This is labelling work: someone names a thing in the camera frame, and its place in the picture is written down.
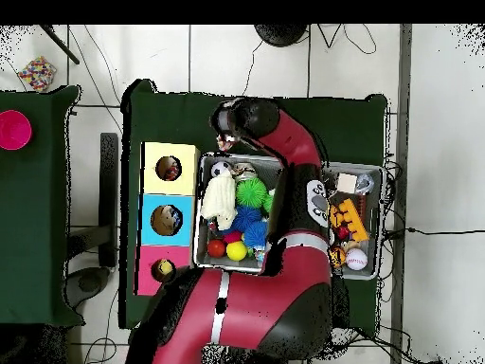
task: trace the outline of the white stuffed toy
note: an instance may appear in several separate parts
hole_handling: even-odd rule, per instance
[[[201,215],[204,219],[217,218],[219,230],[229,229],[237,215],[236,182],[226,170],[211,178],[202,201]]]

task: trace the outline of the green tablecloth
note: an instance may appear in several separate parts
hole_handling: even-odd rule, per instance
[[[65,117],[77,86],[0,93],[0,113],[22,112],[32,140],[0,149],[0,323],[78,325],[63,299],[66,258]]]
[[[121,248],[124,250],[120,253],[118,317],[122,328],[136,326],[150,300],[133,294],[139,145],[142,141],[186,143],[195,145],[201,153],[217,151],[215,132],[208,120],[224,99],[198,93],[154,93],[148,80],[134,82],[123,96],[123,103],[131,108],[131,117],[127,110],[122,110],[125,119],[121,169],[125,185],[121,186],[121,206],[128,211],[122,215],[121,225]],[[331,161],[382,166],[384,96],[374,95],[366,100],[311,98],[281,99],[280,102],[290,115],[323,139]],[[231,153],[253,154],[242,144],[233,147]],[[350,292],[350,327],[360,327],[370,335],[375,329],[376,283],[376,279],[346,281]]]

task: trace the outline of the red cup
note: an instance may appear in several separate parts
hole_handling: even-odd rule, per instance
[[[17,110],[0,113],[0,148],[16,151],[27,145],[32,137],[28,118]]]

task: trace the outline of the plastic bin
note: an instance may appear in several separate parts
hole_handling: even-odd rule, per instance
[[[202,155],[199,161],[199,174],[197,188],[200,189],[200,197],[197,200],[197,210],[194,229],[194,248],[193,261],[201,267],[220,267],[226,270],[240,271],[245,273],[258,274],[260,267],[254,257],[245,257],[239,262],[230,260],[228,257],[212,258],[207,254],[207,242],[213,237],[213,233],[208,229],[206,220],[201,216],[202,200],[204,189],[211,178],[211,166],[220,161],[226,161],[231,165],[240,162],[249,162],[253,165],[258,177],[266,185],[268,190],[272,190],[278,181],[278,175],[282,166],[279,161],[270,156],[253,156],[253,155],[217,155],[207,153]],[[378,166],[354,165],[350,163],[330,163],[330,168],[325,169],[324,179],[333,180],[339,173],[360,174],[368,173],[374,180],[374,189],[371,194],[367,195],[366,217],[364,227],[368,231],[369,241],[361,242],[361,248],[368,254],[368,265],[360,270],[353,271],[346,265],[343,266],[343,275],[345,279],[370,280],[377,275],[379,263],[381,260],[381,248],[378,246],[382,241],[382,227],[384,222],[384,204],[380,203],[384,199],[386,187],[384,169]],[[357,196],[353,194],[338,193],[331,201],[341,202],[346,198],[356,202]]]

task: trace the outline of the red robot arm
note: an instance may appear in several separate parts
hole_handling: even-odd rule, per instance
[[[272,100],[224,103],[211,125],[221,136],[263,148],[284,167],[263,270],[177,272],[134,331],[125,364],[202,364],[209,343],[304,359],[323,349],[332,329],[327,228],[309,210],[309,191],[325,196],[313,136]]]

